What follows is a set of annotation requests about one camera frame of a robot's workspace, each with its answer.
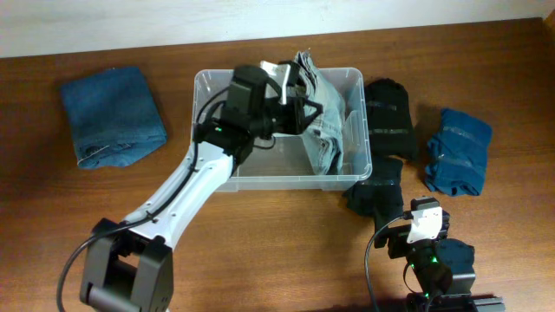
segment fabric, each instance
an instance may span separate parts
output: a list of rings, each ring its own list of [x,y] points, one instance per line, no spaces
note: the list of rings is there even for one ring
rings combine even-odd
[[[372,153],[416,160],[418,142],[410,119],[407,90],[395,81],[381,79],[366,86],[364,95]]]
[[[323,105],[320,114],[301,134],[312,170],[317,175],[338,174],[343,166],[343,123],[345,99],[314,65],[308,51],[298,52],[299,77],[306,86],[308,100]],[[313,107],[305,113],[312,114]]]
[[[77,165],[129,166],[167,134],[138,68],[110,69],[62,86]]]
[[[426,166],[425,182],[430,191],[449,196],[480,195],[492,135],[492,128],[483,121],[442,109],[440,131],[428,142],[432,162]]]
[[[347,207],[361,216],[392,220],[402,214],[402,161],[389,157],[372,156],[370,178],[349,188],[343,196]]]

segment small robot arm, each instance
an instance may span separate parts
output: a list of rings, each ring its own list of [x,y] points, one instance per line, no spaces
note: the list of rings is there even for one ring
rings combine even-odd
[[[235,68],[229,87],[200,109],[189,151],[169,179],[122,223],[104,218],[93,229],[97,238],[88,245],[83,303],[99,311],[167,309],[173,249],[200,207],[251,154],[256,138],[300,134],[322,113],[320,104],[287,96],[287,88],[298,87],[299,69],[294,62]],[[209,107],[225,91],[226,100]],[[312,107],[311,114],[305,107]],[[218,108],[219,118],[214,118]],[[120,231],[126,224],[132,226]],[[139,256],[136,268],[121,261],[132,253]]]

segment wood grain surface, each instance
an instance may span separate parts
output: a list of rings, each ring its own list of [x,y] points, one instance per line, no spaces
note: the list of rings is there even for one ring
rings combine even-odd
[[[311,49],[317,66],[356,67],[366,81],[389,77],[409,92],[421,140],[441,107],[493,127],[484,192],[449,198],[450,237],[476,248],[475,295],[503,296],[509,311],[553,311],[555,293],[555,64],[541,19],[363,31],[271,40],[0,59],[0,310],[53,311],[70,252],[102,218],[143,203],[189,145],[193,77],[291,59]],[[105,68],[139,66],[169,133],[161,149],[124,168],[79,170],[59,87]],[[405,205],[431,193],[426,162],[402,173]],[[172,311],[328,310],[369,305],[362,258],[371,219],[345,208],[340,192],[214,194],[174,255]],[[373,250],[382,301],[403,299],[403,259]],[[78,301],[83,259],[69,272],[68,311]],[[410,276],[408,282],[417,287]]]

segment clear plastic bin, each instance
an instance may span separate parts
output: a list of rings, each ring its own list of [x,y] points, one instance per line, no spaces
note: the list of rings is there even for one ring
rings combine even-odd
[[[339,175],[315,175],[299,136],[276,135],[271,150],[254,149],[233,176],[218,192],[239,190],[322,189],[344,191],[356,181],[367,179],[372,172],[369,132],[366,123],[363,78],[356,68],[320,68],[345,99],[346,119],[343,127],[343,169]],[[205,69],[194,78],[193,126],[198,109],[208,99],[229,85],[230,69]],[[224,100],[222,94],[216,101]],[[255,144],[268,145],[257,141]]]

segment black cable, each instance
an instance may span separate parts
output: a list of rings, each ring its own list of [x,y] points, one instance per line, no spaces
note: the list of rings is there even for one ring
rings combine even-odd
[[[369,272],[369,266],[368,266],[368,258],[370,256],[370,250],[372,249],[372,244],[374,243],[375,239],[380,236],[380,233],[384,229],[386,229],[388,226],[390,226],[394,222],[402,220],[402,219],[404,219],[404,217],[399,216],[399,217],[394,218],[393,220],[389,221],[380,230],[376,231],[376,233],[374,233],[374,235],[372,235],[372,238],[368,242],[368,246],[366,246],[366,254],[364,255],[364,272],[366,274],[366,284],[368,286],[368,292],[370,293],[370,298],[372,298],[372,304],[374,304],[374,312],[380,312],[380,309],[378,308],[378,303],[375,299],[374,290],[372,289],[372,282],[370,281],[370,272]]]
[[[229,87],[227,88],[223,88],[221,90],[219,90],[218,92],[216,92],[215,95],[213,95],[210,99],[208,99],[208,101],[206,101],[205,105],[202,106],[202,108],[199,110],[199,113],[197,114],[197,120],[195,123],[199,123],[200,121],[200,116],[202,115],[202,112],[205,111],[206,107],[208,106],[208,104],[212,103],[214,100],[216,100],[217,97],[219,97],[220,95],[222,95],[225,91],[227,91]]]
[[[254,145],[252,147],[257,148],[257,149],[264,149],[264,150],[268,150],[268,149],[272,149],[274,148],[274,146],[276,145],[276,137],[275,136],[271,136],[272,138],[272,143],[270,146],[258,146],[258,145]]]
[[[199,123],[200,116],[202,115],[202,112],[204,112],[206,107],[208,105],[210,105],[210,103],[213,102],[218,96],[222,95],[225,91],[227,91],[227,88],[224,88],[224,89],[218,91],[199,110],[199,114],[197,115],[197,120],[196,120],[197,124]],[[60,274],[60,278],[58,279],[58,286],[56,288],[55,302],[56,302],[56,305],[57,305],[58,310],[60,312],[65,312],[65,308],[63,307],[63,302],[62,302],[63,284],[65,284],[66,277],[68,276],[69,269],[71,268],[71,265],[76,260],[76,258],[84,250],[86,250],[92,243],[96,242],[97,240],[99,240],[101,238],[112,236],[114,234],[120,233],[120,232],[125,231],[125,230],[129,230],[131,228],[134,228],[135,226],[145,224],[148,221],[154,220],[156,218],[156,216],[158,216],[161,212],[163,212],[172,203],[172,201],[177,197],[179,192],[183,189],[183,187],[185,187],[185,185],[187,184],[187,182],[189,181],[189,179],[193,175],[194,168],[197,166],[197,159],[198,159],[198,156],[199,156],[199,143],[193,142],[193,150],[194,150],[193,162],[189,166],[189,172],[187,173],[185,178],[181,181],[181,183],[178,185],[178,187],[175,189],[175,192],[173,192],[173,194],[164,202],[164,204],[162,204],[160,207],[158,207],[153,213],[148,213],[148,211],[147,211],[147,216],[144,217],[143,219],[139,220],[139,221],[135,221],[135,222],[132,222],[132,223],[129,223],[129,224],[120,224],[118,227],[116,227],[116,228],[114,228],[110,231],[105,231],[103,233],[94,234],[93,236],[91,236],[87,240],[85,240],[81,245],[79,245],[79,247],[77,247],[77,249],[75,249],[73,251],[71,256],[69,256],[68,261],[63,266],[62,273]]]

